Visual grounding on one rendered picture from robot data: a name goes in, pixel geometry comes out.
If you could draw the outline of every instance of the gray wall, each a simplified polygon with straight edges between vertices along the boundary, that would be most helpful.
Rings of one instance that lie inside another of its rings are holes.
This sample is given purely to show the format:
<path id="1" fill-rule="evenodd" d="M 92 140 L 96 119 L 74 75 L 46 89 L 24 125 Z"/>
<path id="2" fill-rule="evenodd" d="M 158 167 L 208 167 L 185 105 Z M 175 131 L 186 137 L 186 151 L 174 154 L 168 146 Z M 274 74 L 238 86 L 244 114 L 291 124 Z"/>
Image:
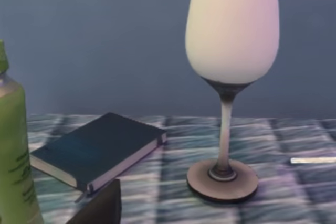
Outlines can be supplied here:
<path id="1" fill-rule="evenodd" d="M 29 113 L 219 115 L 189 66 L 189 0 L 0 0 L 0 37 Z M 280 0 L 270 72 L 235 116 L 336 118 L 336 0 Z"/>

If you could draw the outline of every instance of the cigarette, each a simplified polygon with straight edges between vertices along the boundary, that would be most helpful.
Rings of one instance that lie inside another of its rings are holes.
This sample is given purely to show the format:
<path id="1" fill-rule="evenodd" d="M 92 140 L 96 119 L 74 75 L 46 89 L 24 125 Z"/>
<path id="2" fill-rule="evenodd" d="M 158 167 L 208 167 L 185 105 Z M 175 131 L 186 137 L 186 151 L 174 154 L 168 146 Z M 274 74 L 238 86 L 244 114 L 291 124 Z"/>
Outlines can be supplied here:
<path id="1" fill-rule="evenodd" d="M 291 164 L 327 164 L 336 163 L 336 157 L 292 157 Z"/>

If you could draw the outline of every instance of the wine glass stem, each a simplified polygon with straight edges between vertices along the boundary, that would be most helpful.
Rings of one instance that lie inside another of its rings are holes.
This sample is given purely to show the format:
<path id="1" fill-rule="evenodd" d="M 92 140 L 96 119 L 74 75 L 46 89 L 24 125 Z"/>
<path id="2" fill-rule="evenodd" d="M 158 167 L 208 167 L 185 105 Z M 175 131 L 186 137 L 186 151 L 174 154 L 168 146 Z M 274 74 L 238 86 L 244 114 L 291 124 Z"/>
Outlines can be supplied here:
<path id="1" fill-rule="evenodd" d="M 220 127 L 219 157 L 216 165 L 209 170 L 209 176 L 215 180 L 228 182 L 236 178 L 229 164 L 230 121 L 233 99 L 222 99 L 222 123 Z"/>

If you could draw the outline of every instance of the wine glass base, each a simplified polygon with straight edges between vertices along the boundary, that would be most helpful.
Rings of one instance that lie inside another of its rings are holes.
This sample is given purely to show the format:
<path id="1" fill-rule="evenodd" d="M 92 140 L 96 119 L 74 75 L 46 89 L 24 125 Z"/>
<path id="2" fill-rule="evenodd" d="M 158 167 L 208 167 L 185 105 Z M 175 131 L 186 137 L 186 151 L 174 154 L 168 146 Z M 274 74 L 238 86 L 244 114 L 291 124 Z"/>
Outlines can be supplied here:
<path id="1" fill-rule="evenodd" d="M 206 159 L 194 164 L 187 173 L 187 184 L 192 192 L 212 202 L 237 203 L 252 197 L 258 189 L 258 177 L 249 166 L 229 160 L 237 177 L 229 182 L 220 182 L 209 177 L 208 171 L 216 159 Z"/>

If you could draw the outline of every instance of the book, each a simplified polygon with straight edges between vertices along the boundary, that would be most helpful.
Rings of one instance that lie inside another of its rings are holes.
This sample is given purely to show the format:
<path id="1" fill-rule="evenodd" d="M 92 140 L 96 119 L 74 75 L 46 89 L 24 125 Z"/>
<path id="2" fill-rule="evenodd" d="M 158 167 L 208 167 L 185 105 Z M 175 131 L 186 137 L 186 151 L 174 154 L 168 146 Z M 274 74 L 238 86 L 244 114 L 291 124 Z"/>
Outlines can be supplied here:
<path id="1" fill-rule="evenodd" d="M 166 141 L 166 131 L 107 113 L 31 152 L 32 167 L 91 194 Z"/>
<path id="2" fill-rule="evenodd" d="M 120 181 L 102 188 L 66 224 L 119 224 L 121 220 Z"/>

